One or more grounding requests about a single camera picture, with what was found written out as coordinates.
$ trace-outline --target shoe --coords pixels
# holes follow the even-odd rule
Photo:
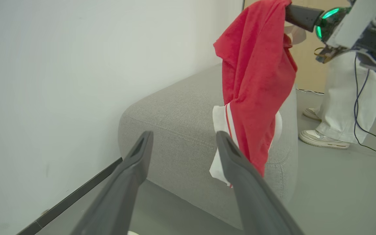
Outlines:
[[[339,140],[332,139],[323,135],[316,130],[302,131],[298,134],[298,137],[304,143],[308,143],[317,147],[333,148],[333,149],[347,149],[351,144]]]
[[[316,115],[316,112],[314,110],[314,108],[306,108],[303,114],[304,116],[309,117],[311,119],[321,121],[321,119]]]

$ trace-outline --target red t-shirt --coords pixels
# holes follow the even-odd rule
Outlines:
[[[224,104],[230,103],[239,149],[264,175],[275,115],[294,85],[297,65],[284,34],[291,0],[246,8],[214,43],[223,59]]]

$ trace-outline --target cable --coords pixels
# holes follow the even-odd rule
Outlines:
[[[316,94],[316,95],[324,95],[324,93],[322,93],[322,92],[315,92],[315,91],[312,91],[312,90],[302,90],[302,89],[297,89],[297,90],[299,90],[300,92],[313,92],[314,94]]]
[[[371,149],[371,150],[373,150],[373,151],[376,152],[375,149],[370,148],[370,147],[368,147],[368,146],[366,146],[366,145],[361,144],[360,141],[358,140],[358,137],[356,136],[356,125],[358,125],[359,129],[361,129],[362,131],[364,131],[364,132],[366,132],[366,133],[368,133],[368,134],[373,135],[373,136],[376,137],[376,135],[372,134],[371,132],[364,130],[364,129],[359,125],[359,122],[358,122],[359,97],[360,97],[362,91],[364,90],[365,85],[367,84],[368,76],[369,76],[370,70],[368,70],[368,72],[367,72],[367,77],[365,78],[365,82],[364,82],[364,84],[363,84],[362,87],[361,87],[361,91],[359,92],[358,76],[357,76],[357,74],[356,74],[356,58],[357,58],[357,57],[355,56],[355,64],[354,64],[354,68],[355,68],[355,80],[356,80],[356,100],[355,100],[355,105],[353,106],[353,114],[354,114],[354,117],[355,117],[355,125],[353,126],[353,134],[354,134],[354,136],[355,136],[355,138],[356,138],[356,140],[358,141],[358,144],[359,144],[360,146],[367,147],[367,148],[369,148],[369,149]]]

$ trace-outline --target gray sofa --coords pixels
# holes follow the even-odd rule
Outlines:
[[[234,191],[209,173],[216,151],[212,110],[223,105],[221,64],[190,76],[131,105],[119,123],[126,156],[143,131],[154,132],[148,180],[241,229]],[[270,150],[265,180],[283,202],[297,175],[295,90],[280,109],[282,134]]]

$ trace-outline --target white pants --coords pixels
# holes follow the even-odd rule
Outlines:
[[[316,109],[322,119],[316,128],[323,135],[349,143],[358,143],[353,127],[355,118],[353,107],[356,100],[356,81],[354,69],[355,53],[349,52],[329,62],[325,95],[321,106]],[[356,60],[356,73],[359,91],[367,77],[368,70],[359,66]],[[370,71],[367,84],[359,97],[359,125],[369,131],[376,117],[376,73]],[[356,136],[362,143],[367,133],[356,126]]]

